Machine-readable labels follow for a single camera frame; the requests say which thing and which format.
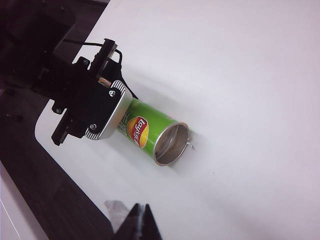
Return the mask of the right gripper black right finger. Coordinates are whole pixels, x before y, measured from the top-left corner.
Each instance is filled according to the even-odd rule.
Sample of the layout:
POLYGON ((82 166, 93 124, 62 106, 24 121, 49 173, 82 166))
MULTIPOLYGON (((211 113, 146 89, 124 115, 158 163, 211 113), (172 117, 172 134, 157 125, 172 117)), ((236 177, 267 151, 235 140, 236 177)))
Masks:
POLYGON ((143 239, 144 240, 159 240, 160 231, 156 224, 155 218, 151 211, 150 205, 146 204, 143 214, 143 239))

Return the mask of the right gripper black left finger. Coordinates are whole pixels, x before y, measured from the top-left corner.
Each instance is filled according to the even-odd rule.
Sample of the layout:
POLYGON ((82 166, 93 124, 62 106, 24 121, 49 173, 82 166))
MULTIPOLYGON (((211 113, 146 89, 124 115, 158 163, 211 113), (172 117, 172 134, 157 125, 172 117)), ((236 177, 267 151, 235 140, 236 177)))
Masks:
POLYGON ((142 236, 144 210, 136 203, 116 232, 117 240, 139 240, 142 236))

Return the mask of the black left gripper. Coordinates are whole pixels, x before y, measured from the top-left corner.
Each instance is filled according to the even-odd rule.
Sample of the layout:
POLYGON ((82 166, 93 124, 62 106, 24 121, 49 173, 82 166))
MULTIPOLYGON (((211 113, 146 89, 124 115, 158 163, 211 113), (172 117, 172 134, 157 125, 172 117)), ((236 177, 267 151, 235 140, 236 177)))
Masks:
POLYGON ((80 57, 76 63, 66 62, 58 56, 39 61, 32 68, 32 91, 54 101, 52 111, 63 115, 51 139, 62 144, 69 130, 87 130, 90 125, 100 129, 99 78, 109 82, 121 81, 132 97, 138 99, 122 76, 122 52, 114 40, 105 38, 93 61, 80 57), (112 60, 119 54, 118 62, 112 60))

